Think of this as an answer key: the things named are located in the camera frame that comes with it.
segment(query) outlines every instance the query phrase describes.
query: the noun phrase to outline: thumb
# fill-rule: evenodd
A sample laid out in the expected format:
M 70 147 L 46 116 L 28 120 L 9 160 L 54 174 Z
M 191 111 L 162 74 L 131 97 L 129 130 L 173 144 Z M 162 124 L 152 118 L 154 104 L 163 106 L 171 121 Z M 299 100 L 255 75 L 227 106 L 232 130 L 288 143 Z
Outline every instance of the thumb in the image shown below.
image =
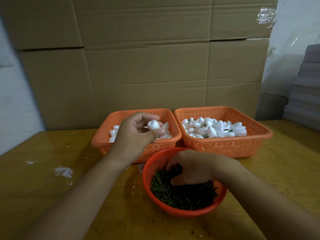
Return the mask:
M 144 134 L 146 134 L 145 138 L 147 140 L 147 143 L 150 143 L 152 141 L 154 141 L 155 139 L 163 136 L 165 134 L 165 129 L 164 128 L 159 128 L 159 129 L 153 129 L 150 130 Z
M 183 177 L 183 173 L 174 177 L 171 181 L 170 181 L 171 185 L 172 186 L 180 186 L 180 185 L 185 185 L 186 182 L 184 180 L 184 177 Z

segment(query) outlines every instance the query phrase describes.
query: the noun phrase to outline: person's left arm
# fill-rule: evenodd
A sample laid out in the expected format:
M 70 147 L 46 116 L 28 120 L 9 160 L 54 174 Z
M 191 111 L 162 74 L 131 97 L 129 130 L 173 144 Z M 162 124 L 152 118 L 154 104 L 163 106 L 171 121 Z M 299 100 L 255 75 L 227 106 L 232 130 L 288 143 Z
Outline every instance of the person's left arm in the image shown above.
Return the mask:
M 83 239 L 119 175 L 164 134 L 164 129 L 140 133 L 150 120 L 159 117 L 138 112 L 123 120 L 110 152 L 38 219 L 25 239 Z

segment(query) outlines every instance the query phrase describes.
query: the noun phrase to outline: forearm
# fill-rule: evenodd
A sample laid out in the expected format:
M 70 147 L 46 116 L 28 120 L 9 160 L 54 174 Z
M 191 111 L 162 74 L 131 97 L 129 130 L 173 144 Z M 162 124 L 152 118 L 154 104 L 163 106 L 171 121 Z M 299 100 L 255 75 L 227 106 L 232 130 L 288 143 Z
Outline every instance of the forearm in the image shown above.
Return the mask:
M 83 239 L 122 169 L 111 155 L 98 162 L 34 225 L 27 240 Z
M 240 163 L 222 183 L 268 239 L 320 239 L 319 219 L 296 205 Z

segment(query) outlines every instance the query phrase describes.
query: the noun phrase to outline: round red basket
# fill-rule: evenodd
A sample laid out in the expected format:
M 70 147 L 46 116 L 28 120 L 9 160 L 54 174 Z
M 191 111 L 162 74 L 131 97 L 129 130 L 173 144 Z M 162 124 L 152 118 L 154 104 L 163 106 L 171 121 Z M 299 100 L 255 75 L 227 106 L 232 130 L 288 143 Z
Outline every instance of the round red basket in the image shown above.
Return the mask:
M 143 181 L 144 188 L 146 189 L 146 192 L 148 193 L 149 197 L 158 206 L 160 206 L 161 209 L 166 211 L 168 214 L 174 215 L 174 216 L 194 217 L 194 216 L 207 214 L 213 209 L 217 208 L 223 201 L 224 197 L 226 196 L 226 193 L 227 193 L 226 187 L 223 186 L 218 181 L 214 181 L 214 184 L 213 184 L 214 187 L 218 188 L 216 190 L 218 197 L 214 199 L 214 202 L 212 203 L 212 205 L 200 210 L 179 210 L 179 209 L 173 208 L 161 202 L 160 200 L 158 200 L 157 197 L 155 197 L 150 190 L 150 182 L 156 170 L 159 168 L 162 168 L 163 166 L 166 166 L 170 158 L 172 158 L 176 153 L 187 150 L 187 149 L 188 148 L 174 147 L 174 148 L 165 149 L 153 154 L 144 165 L 144 168 L 142 171 L 142 181 Z

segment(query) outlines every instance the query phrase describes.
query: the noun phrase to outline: person's right arm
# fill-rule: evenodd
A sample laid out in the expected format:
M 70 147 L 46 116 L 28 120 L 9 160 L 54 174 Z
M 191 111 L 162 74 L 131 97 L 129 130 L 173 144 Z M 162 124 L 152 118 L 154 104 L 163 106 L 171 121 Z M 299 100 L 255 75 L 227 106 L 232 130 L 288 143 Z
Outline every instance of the person's right arm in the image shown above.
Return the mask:
M 320 220 L 268 185 L 237 160 L 186 150 L 170 159 L 167 170 L 182 166 L 172 185 L 217 180 L 234 195 L 267 239 L 320 239 Z

